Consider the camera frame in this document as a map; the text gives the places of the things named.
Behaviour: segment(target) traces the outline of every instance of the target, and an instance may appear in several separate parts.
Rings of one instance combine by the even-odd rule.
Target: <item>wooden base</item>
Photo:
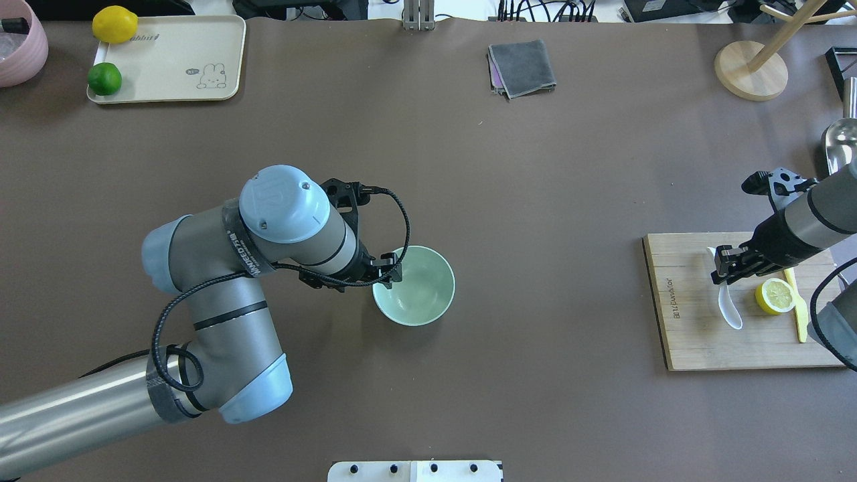
[[[755,72],[747,65],[764,48],[751,40],[723,47],[714,59],[717,78],[729,92],[747,100],[762,102],[782,93],[788,82],[788,69],[779,54],[774,54]]]

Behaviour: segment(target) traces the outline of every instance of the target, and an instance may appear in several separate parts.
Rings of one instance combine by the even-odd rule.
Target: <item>lime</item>
[[[96,63],[87,75],[89,87],[97,95],[111,95],[122,86],[122,74],[116,65],[110,62]]]

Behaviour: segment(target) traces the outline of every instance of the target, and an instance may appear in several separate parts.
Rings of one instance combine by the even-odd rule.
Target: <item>pink bowl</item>
[[[48,58],[48,39],[33,9],[23,0],[0,0],[0,18],[24,17],[30,33],[24,43],[0,61],[0,87],[10,87],[38,74]]]

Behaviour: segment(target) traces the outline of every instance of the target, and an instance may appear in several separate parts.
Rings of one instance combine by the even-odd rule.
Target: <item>robotic arm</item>
[[[714,284],[732,284],[752,275],[791,268],[857,232],[857,164],[824,181],[804,179],[786,169],[752,174],[741,188],[770,198],[774,213],[762,221],[752,238],[738,247],[717,246]],[[810,314],[816,338],[848,368],[857,371],[857,287],[849,286],[817,315],[818,294],[840,266],[812,296]]]
[[[291,376],[256,278],[288,268],[312,287],[340,291],[401,280],[401,258],[375,259],[360,241],[357,207],[372,194],[402,208],[382,188],[318,185],[295,167],[271,166],[223,207],[149,233],[146,272],[157,288],[181,293],[161,316],[153,349],[136,354],[150,356],[0,406],[0,480],[212,408],[237,424],[285,403]],[[300,266],[277,262],[286,258]],[[163,347],[166,315],[184,299],[196,340]]]

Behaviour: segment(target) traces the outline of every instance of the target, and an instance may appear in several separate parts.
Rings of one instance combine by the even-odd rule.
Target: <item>wooden cutting board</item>
[[[751,236],[751,232],[689,232],[643,238],[667,367],[683,371],[842,366],[815,340],[798,342],[793,311],[772,316],[759,308],[756,287],[771,277],[784,279],[782,273],[733,283],[729,292],[744,327],[733,329],[723,320],[717,307],[718,287],[710,277],[714,261],[706,248],[737,246]],[[794,269],[807,303],[835,267],[830,252],[824,251]],[[818,297],[818,310],[839,292],[838,281],[831,282]]]

